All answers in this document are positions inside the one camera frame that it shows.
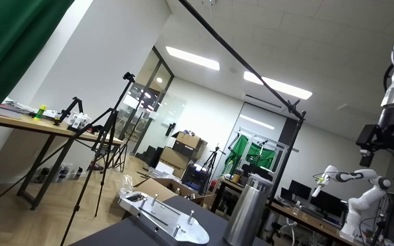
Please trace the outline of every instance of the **ceiling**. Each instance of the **ceiling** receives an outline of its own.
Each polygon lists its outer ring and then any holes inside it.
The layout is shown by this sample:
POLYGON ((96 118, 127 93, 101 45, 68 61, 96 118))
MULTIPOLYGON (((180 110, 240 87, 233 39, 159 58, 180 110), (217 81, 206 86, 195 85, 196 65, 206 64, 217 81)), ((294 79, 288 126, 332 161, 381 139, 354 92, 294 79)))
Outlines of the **ceiling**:
MULTIPOLYGON (((188 1, 261 76, 313 92, 297 107, 306 123, 356 139, 377 122, 394 0, 216 0, 211 9, 208 0, 188 1)), ((155 46, 175 76, 294 118, 264 86, 243 79, 245 68, 179 1, 167 2, 172 15, 155 46), (216 60, 220 70, 172 57, 165 46, 216 60)))

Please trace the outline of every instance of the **metal pin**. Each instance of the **metal pin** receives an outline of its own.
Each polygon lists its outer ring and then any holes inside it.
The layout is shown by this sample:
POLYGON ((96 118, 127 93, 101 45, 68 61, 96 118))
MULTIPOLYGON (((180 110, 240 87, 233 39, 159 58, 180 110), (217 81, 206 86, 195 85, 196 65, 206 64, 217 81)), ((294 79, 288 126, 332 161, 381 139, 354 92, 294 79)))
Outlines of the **metal pin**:
POLYGON ((174 232, 172 233, 172 236, 175 237, 175 235, 177 234, 177 232, 180 229, 180 225, 175 226, 174 232))
POLYGON ((141 203, 141 206, 140 206, 139 208, 143 208, 143 207, 144 207, 145 201, 147 201, 147 198, 146 198, 146 197, 144 197, 144 199, 142 199, 142 203, 141 203))
POLYGON ((153 201, 152 201, 152 206, 154 206, 155 205, 155 202, 156 202, 156 199, 158 199, 158 194, 156 194, 155 195, 155 197, 153 198, 153 201))
POLYGON ((190 224, 193 214, 194 214, 194 210, 191 210, 191 214, 189 215, 189 218, 188 218, 188 224, 190 224))

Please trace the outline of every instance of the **wooden table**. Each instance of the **wooden table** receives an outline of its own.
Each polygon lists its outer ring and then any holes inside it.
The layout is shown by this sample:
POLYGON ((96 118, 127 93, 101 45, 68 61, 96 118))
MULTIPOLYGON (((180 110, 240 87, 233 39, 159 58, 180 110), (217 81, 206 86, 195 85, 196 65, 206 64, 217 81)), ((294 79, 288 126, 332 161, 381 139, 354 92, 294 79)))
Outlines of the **wooden table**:
MULTIPOLYGON (((222 198, 222 195, 225 191, 225 188, 228 187, 238 193, 242 193, 244 188, 230 180, 222 179, 220 178, 218 182, 221 182, 219 191, 214 198, 214 202, 211 206, 211 212, 215 213, 218 205, 220 203, 220 200, 222 198)), ((280 206, 276 203, 272 203, 271 209, 274 212, 279 213, 280 215, 283 215, 293 221, 296 221, 298 224, 301 224, 302 226, 307 227, 308 229, 311 229, 333 241, 336 241, 340 244, 343 245, 349 245, 349 246, 360 246, 358 243, 353 243, 351 241, 347 241, 346 239, 340 237, 339 232, 337 228, 331 226, 330 224, 327 224, 325 221, 319 220, 309 214, 306 214, 302 211, 299 211, 297 215, 293 213, 293 208, 292 207, 283 207, 280 206)))
MULTIPOLYGON (((21 115, 21 117, 19 119, 14 119, 14 118, 5 117, 5 116, 0 115, 0 126, 14 128, 14 129, 22 129, 25 131, 44 133, 44 134, 49 135, 47 141, 45 142, 44 146, 42 147, 42 150, 40 151, 38 157, 36 158, 35 162, 33 163, 33 166, 31 167, 30 171, 28 171, 27 175, 25 176, 25 180, 22 183, 21 187, 19 188, 19 191, 17 192, 18 196, 23 197, 24 199, 26 199, 26 201, 28 201, 28 203, 31 204, 31 210, 35 210, 36 207, 39 205, 41 199, 45 195, 45 192, 47 191, 48 187, 50 186, 50 184, 53 180, 53 177, 59 171, 61 163, 63 162, 64 158, 66 157, 66 154, 68 153, 69 149, 71 148, 74 140, 70 139, 70 137, 75 135, 75 132, 68 130, 67 129, 68 125, 64 122, 62 122, 59 126, 55 126, 53 124, 53 122, 50 120, 42 119, 42 120, 36 121, 36 120, 33 120, 33 118, 29 117, 28 115, 21 115), (60 153, 59 157, 57 158, 56 163, 51 168, 51 171, 48 174, 48 177, 45 180, 45 182, 43 183, 41 189, 39 190, 37 196, 33 197, 31 194, 29 194, 26 191, 26 188, 27 188, 28 184, 31 182, 31 179, 33 178, 37 169, 47 159, 49 159, 52 155, 56 154, 56 152, 51 154, 51 156, 48 156, 43 161, 45 154, 47 153, 48 149, 50 148, 50 146, 53 143, 53 140, 55 139, 56 136, 68 137, 69 139, 64 144, 64 146, 61 147, 61 149, 62 149, 61 153, 60 153)), ((77 139, 95 142, 97 140, 97 135, 94 135, 91 133, 83 133, 77 139)), ((120 146, 122 143, 123 142, 121 140, 114 138, 112 144, 115 146, 120 146)))

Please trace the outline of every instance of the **metal cylinder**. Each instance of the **metal cylinder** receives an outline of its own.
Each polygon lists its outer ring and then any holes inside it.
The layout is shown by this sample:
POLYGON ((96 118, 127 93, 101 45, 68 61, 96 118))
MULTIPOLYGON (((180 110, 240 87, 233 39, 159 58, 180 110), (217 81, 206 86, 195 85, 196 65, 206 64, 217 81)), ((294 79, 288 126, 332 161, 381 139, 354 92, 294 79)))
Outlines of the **metal cylinder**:
POLYGON ((231 246, 252 245, 273 183, 257 174, 247 180, 224 233, 231 246))

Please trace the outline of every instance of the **open cardboard box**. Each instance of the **open cardboard box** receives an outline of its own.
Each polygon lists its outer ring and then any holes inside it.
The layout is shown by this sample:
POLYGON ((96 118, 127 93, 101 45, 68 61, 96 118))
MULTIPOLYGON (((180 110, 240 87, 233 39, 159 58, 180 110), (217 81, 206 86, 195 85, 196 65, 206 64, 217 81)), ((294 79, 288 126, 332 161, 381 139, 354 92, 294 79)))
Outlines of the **open cardboard box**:
MULTIPOLYGON (((203 200, 208 200, 210 196, 214 196, 213 194, 207 195, 207 196, 201 196, 197 194, 195 190, 191 190, 190 188, 184 186, 183 184, 180 184, 179 182, 173 180, 173 179, 161 179, 161 178, 150 178, 147 180, 142 181, 141 183, 138 183, 134 186, 133 191, 140 191, 143 192, 151 197, 154 197, 155 194, 158 194, 158 200, 163 202, 173 196, 177 196, 176 193, 170 191, 167 186, 169 184, 172 184, 172 188, 174 191, 177 190, 177 188, 180 188, 180 196, 184 198, 186 195, 195 195, 194 199, 191 199, 194 203, 203 206, 203 200)), ((115 197, 111 204, 111 210, 110 212, 115 214, 117 210, 124 210, 122 207, 118 205, 119 201, 119 196, 115 197)))

